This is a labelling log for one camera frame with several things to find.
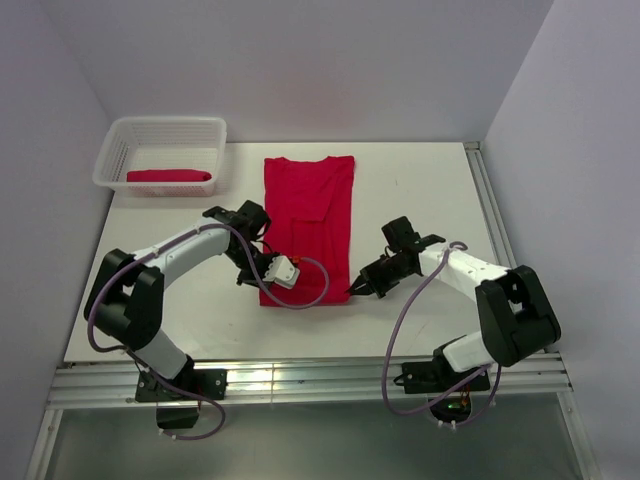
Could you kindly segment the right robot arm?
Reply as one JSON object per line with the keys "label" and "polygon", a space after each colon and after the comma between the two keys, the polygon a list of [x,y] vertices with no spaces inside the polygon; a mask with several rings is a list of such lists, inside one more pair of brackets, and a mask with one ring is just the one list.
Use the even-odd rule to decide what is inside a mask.
{"label": "right robot arm", "polygon": [[560,339],[560,324],[532,268],[494,265],[460,242],[421,236],[405,216],[381,231],[385,251],[360,270],[349,295],[383,298],[402,280],[427,276],[465,295],[478,313],[478,331],[439,346],[429,361],[402,364],[394,382],[406,393],[455,389],[485,365],[511,367]]}

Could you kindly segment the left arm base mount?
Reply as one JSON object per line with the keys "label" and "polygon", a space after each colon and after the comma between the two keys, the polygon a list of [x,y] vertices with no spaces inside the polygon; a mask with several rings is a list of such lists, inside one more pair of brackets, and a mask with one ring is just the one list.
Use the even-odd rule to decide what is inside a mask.
{"label": "left arm base mount", "polygon": [[[225,369],[191,369],[175,379],[166,379],[154,371],[139,372],[134,401],[156,406],[156,425],[165,434],[177,438],[206,438],[222,429],[226,412],[220,401],[225,398]],[[219,412],[217,425],[209,432],[193,434],[205,406]]]}

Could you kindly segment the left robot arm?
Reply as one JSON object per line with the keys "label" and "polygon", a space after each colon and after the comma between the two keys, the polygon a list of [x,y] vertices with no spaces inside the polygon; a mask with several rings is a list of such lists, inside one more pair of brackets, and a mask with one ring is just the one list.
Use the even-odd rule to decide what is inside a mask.
{"label": "left robot arm", "polygon": [[84,307],[92,348],[127,352],[159,376],[159,388],[172,399],[201,393],[193,359],[162,330],[165,290],[219,255],[238,269],[237,285],[258,287],[276,258],[255,246],[270,225],[263,207],[247,200],[236,211],[208,209],[194,226],[158,246],[108,252]]}

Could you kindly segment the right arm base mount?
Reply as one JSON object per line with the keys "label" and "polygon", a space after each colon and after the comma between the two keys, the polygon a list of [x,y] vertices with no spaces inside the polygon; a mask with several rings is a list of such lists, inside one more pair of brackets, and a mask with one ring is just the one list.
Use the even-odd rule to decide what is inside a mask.
{"label": "right arm base mount", "polygon": [[[477,370],[478,367],[475,367],[458,373],[441,358],[404,362],[401,364],[401,374],[393,379],[393,383],[402,387],[405,394],[437,394],[443,393]],[[490,380],[487,374],[479,375],[433,406],[431,413],[443,422],[467,420],[472,412],[471,393],[489,390]]]}

